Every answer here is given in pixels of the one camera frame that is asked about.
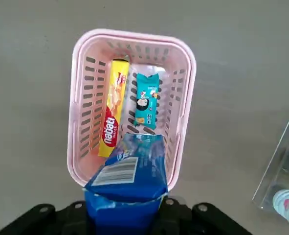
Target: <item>basket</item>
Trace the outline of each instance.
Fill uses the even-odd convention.
[[[162,134],[168,189],[177,182],[191,99],[196,60],[182,41],[165,36],[96,29],[83,35],[72,55],[67,166],[84,186],[106,158],[98,156],[111,60],[128,55],[130,75],[125,91],[119,138],[125,133]],[[136,69],[157,66],[160,76],[156,129],[133,125],[136,108]]]

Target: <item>white label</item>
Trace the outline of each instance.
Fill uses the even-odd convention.
[[[137,157],[128,157],[113,165],[107,165],[101,170],[92,186],[131,184],[134,182],[137,164]]]

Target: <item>teal snack bar wrapper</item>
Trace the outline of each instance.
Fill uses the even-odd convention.
[[[134,124],[142,124],[151,129],[156,129],[156,105],[159,87],[159,76],[144,76],[140,73],[136,76],[137,95]]]
[[[97,234],[145,234],[167,195],[161,135],[126,134],[85,186]]]

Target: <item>gray floor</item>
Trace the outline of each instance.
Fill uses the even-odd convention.
[[[289,118],[289,0],[0,0],[0,228],[82,192],[66,167],[72,48],[94,28],[171,35],[198,72],[173,195],[255,235],[289,225],[251,203]]]

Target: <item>yellow snack box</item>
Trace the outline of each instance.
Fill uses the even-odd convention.
[[[108,157],[117,145],[128,69],[128,61],[112,60],[111,62],[109,94],[106,102],[105,121],[99,148],[99,156],[101,157]]]

